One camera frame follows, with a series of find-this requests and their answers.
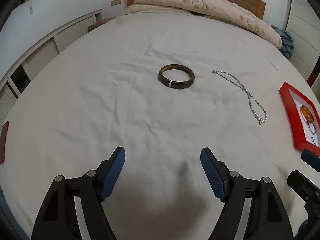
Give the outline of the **red box lid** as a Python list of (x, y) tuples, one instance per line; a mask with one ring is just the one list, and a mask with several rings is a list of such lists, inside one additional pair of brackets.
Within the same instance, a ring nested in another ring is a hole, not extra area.
[(0, 142), (0, 164), (5, 162), (5, 145), (7, 141), (7, 133), (10, 122), (5, 122), (1, 128), (1, 142)]

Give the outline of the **wall switch plate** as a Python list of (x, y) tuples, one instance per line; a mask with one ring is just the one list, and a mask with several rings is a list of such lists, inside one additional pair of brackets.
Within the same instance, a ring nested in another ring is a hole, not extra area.
[(111, 6), (119, 5), (121, 4), (121, 0), (111, 0), (110, 3), (111, 3)]

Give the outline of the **amber bangle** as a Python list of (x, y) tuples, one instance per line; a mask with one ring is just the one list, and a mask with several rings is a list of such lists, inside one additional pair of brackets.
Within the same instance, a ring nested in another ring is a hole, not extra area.
[(308, 124), (313, 124), (314, 122), (314, 117), (313, 114), (311, 113), (311, 111), (308, 109), (308, 107), (306, 107), (305, 105), (302, 105), (300, 107), (300, 113), (303, 117), (303, 120)]

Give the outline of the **large thin silver bangle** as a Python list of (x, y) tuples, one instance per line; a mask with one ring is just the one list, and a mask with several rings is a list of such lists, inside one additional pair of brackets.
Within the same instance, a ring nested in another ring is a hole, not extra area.
[(316, 126), (315, 126), (315, 124), (313, 122), (308, 122), (308, 121), (306, 122), (306, 124), (308, 126), (308, 129), (309, 129), (310, 133), (312, 135), (315, 135), (316, 134)]

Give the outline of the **beige floral duvet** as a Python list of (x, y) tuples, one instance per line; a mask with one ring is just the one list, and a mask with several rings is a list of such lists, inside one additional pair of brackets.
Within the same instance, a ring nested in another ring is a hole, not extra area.
[(281, 48), (279, 34), (253, 13), (228, 0), (134, 0), (124, 13), (172, 12), (185, 15), (200, 15), (220, 20), (245, 29)]

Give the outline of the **red jewelry box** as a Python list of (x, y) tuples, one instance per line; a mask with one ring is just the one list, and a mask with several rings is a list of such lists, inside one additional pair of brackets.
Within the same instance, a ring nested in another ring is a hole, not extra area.
[[(314, 104), (300, 91), (284, 82), (279, 89), (287, 117), (291, 126), (293, 144), (298, 150), (309, 150), (319, 156), (319, 115)], [(300, 107), (305, 105), (311, 111), (316, 126), (316, 134), (312, 135), (300, 113)]]

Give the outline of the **wooden nightstand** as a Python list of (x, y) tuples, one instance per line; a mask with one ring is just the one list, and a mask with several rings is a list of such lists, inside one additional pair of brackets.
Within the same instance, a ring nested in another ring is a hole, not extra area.
[(115, 17), (107, 18), (107, 19), (103, 19), (102, 21), (99, 21), (99, 22), (97, 22), (97, 23), (95, 23), (93, 25), (90, 25), (88, 27), (88, 32), (93, 31), (94, 29), (96, 29), (96, 28), (98, 28), (98, 27), (100, 27), (100, 26), (102, 26), (102, 25), (104, 25), (104, 24), (106, 24), (106, 23), (108, 23), (108, 22), (110, 22), (110, 21), (112, 21), (114, 19), (115, 19)]

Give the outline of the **blue crumpled cloth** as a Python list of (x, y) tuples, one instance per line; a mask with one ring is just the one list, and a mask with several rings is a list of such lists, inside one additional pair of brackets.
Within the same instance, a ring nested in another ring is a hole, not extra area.
[(282, 30), (277, 28), (276, 26), (272, 25), (272, 28), (279, 34), (282, 45), (280, 48), (281, 53), (289, 59), (293, 55), (294, 50), (294, 44), (293, 44), (293, 38), (286, 30)]

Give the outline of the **white low cabinet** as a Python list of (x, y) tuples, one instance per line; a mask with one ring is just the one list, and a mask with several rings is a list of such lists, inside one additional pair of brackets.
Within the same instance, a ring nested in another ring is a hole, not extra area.
[(44, 67), (102, 19), (102, 10), (84, 14), (53, 30), (32, 45), (1, 79), (1, 124), (18, 97)]

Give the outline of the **white wardrobe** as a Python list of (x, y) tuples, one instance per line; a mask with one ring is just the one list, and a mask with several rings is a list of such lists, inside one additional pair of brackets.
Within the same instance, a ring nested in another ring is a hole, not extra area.
[(286, 31), (293, 38), (289, 61), (307, 80), (319, 59), (319, 18), (307, 0), (292, 0)]

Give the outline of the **white bed sheet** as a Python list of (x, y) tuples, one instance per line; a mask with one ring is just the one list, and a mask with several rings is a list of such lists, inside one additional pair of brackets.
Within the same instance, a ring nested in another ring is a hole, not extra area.
[[(157, 80), (181, 64), (186, 89)], [(82, 176), (116, 147), (126, 160), (104, 203), (117, 239), (207, 239), (222, 210), (200, 163), (211, 149), (251, 179), (270, 177), (294, 231), (307, 219), (287, 185), (319, 174), (294, 148), (279, 94), (287, 82), (318, 101), (298, 70), (262, 38), (199, 16), (120, 16), (74, 42), (28, 85), (7, 116), (1, 188), (30, 236), (54, 178)]]

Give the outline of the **dark green bangle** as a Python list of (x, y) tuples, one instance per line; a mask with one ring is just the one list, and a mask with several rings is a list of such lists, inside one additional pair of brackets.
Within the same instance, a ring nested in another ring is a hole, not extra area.
[(194, 83), (195, 74), (187, 66), (168, 64), (159, 70), (157, 80), (172, 89), (186, 89)]

